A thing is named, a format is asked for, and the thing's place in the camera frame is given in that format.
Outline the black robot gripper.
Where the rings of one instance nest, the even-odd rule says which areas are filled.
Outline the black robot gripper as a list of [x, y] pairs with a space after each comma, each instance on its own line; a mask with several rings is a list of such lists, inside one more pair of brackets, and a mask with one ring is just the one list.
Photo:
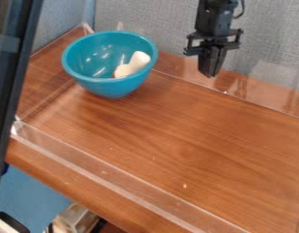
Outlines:
[[187, 36], [183, 53], [198, 56], [198, 70], [205, 76], [211, 75], [211, 48], [215, 51], [213, 75], [217, 76], [228, 50], [240, 48], [242, 29], [233, 29], [234, 19], [245, 14], [245, 0], [199, 0], [195, 32]]

